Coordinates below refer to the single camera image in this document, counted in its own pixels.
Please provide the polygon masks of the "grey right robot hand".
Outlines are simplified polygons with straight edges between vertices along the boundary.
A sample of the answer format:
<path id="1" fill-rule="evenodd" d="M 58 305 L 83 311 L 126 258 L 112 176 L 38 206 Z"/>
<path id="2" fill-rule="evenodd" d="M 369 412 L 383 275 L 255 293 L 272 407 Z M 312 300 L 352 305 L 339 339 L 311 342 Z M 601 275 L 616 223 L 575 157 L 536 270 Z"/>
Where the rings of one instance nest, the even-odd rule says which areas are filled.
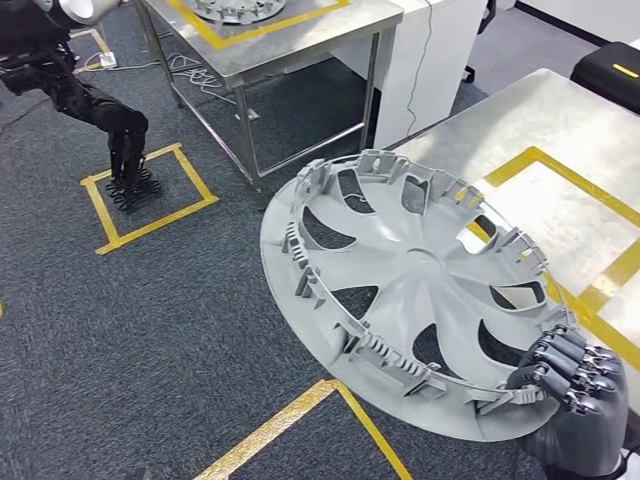
<path id="1" fill-rule="evenodd" d="M 549 479 L 630 479 L 639 458 L 623 447 L 629 389 L 614 351 L 562 325 L 531 344 L 507 388 L 537 387 L 558 404 L 539 429 L 521 440 Z"/>

